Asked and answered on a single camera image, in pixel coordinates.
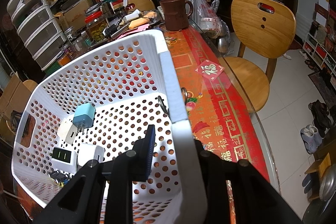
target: screw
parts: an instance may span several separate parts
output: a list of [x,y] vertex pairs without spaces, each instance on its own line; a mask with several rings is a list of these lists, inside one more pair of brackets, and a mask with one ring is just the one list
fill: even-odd
[[239,165],[242,167],[247,167],[249,165],[249,161],[248,160],[240,160],[239,161]]
[[128,150],[126,152],[126,156],[128,156],[129,158],[134,157],[137,154],[137,152],[135,150]]
[[97,165],[97,163],[98,163],[98,161],[97,160],[89,160],[87,163],[86,163],[86,165],[88,166],[88,167],[95,167],[96,165]]
[[203,150],[200,152],[200,155],[204,158],[210,157],[210,152],[207,150]]

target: mug handle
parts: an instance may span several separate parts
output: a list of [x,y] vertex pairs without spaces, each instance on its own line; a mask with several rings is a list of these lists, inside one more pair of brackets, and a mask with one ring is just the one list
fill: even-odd
[[193,4],[191,3],[191,1],[189,1],[189,0],[186,0],[184,3],[185,3],[185,4],[188,4],[189,7],[190,7],[190,11],[189,11],[189,13],[187,14],[187,18],[189,18],[189,17],[193,14],[194,7],[193,7]]

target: chair leg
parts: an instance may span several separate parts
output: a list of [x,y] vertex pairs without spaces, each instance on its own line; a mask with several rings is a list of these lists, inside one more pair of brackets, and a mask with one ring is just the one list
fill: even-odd
[[237,57],[243,58],[244,51],[245,51],[245,45],[240,42],[239,50],[238,50],[238,56]]
[[271,83],[271,80],[273,78],[273,74],[274,74],[274,71],[275,71],[275,67],[277,65],[277,59],[274,58],[274,59],[271,59],[269,58],[268,59],[268,63],[267,63],[267,68],[266,68],[266,76],[268,78],[268,82]]

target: white sneaker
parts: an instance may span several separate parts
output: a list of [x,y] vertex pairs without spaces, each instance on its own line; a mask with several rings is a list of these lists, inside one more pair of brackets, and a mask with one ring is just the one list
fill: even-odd
[[301,138],[308,154],[313,154],[317,150],[314,140],[314,134],[307,128],[302,128],[300,131]]
[[321,135],[319,134],[319,130],[315,126],[312,126],[311,124],[307,125],[306,128],[309,129],[310,132],[314,134],[314,140],[315,140],[316,146],[320,146],[323,139]]

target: red lid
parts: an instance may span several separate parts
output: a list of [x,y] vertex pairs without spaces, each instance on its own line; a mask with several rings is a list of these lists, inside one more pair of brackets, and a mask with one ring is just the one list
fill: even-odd
[[85,23],[88,23],[98,17],[100,17],[103,14],[102,11],[97,11],[95,13],[93,13],[92,15],[89,15],[87,18],[85,18]]

